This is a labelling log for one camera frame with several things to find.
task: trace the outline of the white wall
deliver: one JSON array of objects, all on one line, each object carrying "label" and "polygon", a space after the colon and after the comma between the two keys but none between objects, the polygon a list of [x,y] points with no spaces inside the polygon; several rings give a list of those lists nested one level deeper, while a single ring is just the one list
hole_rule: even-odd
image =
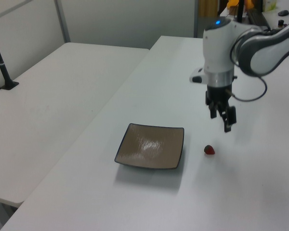
[{"label": "white wall", "polygon": [[150,49],[194,36],[195,0],[59,0],[72,42]]},{"label": "white wall", "polygon": [[33,0],[0,18],[0,52],[11,79],[63,43],[54,0]]}]

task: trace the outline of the white desk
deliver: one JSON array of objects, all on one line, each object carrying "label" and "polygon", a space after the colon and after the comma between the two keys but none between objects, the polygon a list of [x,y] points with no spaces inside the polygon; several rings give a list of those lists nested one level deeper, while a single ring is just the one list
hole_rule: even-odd
[{"label": "white desk", "polygon": [[[226,134],[188,80],[203,62],[201,39],[161,37],[2,231],[289,231],[289,58]],[[237,96],[263,90],[236,73]],[[129,123],[184,127],[178,169],[115,163]]]},{"label": "white desk", "polygon": [[27,199],[147,53],[67,43],[0,90],[0,202]]}]

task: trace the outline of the red strawberry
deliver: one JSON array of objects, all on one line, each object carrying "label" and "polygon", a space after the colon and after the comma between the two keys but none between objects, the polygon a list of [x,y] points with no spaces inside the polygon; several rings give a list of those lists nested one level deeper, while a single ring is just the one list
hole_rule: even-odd
[{"label": "red strawberry", "polygon": [[214,155],[215,154],[215,151],[213,149],[213,147],[211,145],[207,145],[205,148],[204,148],[204,152],[208,155]]}]

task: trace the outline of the square plate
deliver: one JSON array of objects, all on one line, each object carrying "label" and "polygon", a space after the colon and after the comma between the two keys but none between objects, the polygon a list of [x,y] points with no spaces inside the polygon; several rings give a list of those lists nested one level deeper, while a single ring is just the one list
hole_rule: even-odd
[{"label": "square plate", "polygon": [[183,142],[184,128],[129,124],[115,162],[133,167],[175,169]]}]

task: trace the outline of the black cable stand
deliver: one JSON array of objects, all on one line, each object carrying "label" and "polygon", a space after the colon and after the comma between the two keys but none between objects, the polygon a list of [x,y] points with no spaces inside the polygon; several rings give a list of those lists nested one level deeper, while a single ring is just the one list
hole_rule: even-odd
[{"label": "black cable stand", "polygon": [[11,90],[19,84],[18,82],[13,82],[11,80],[8,70],[6,69],[5,63],[1,56],[1,53],[0,53],[0,70],[5,80],[5,84],[1,87],[1,89]]}]

